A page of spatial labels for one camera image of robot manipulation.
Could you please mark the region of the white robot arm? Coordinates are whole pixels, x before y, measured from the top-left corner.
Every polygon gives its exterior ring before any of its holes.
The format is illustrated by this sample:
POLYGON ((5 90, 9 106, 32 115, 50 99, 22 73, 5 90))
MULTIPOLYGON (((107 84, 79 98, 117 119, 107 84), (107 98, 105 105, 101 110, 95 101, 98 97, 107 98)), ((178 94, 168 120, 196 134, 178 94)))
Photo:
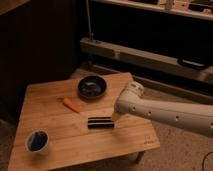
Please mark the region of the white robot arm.
POLYGON ((213 137, 213 105, 147 100, 143 93, 140 83, 129 82, 115 101, 112 120, 132 114, 213 137))

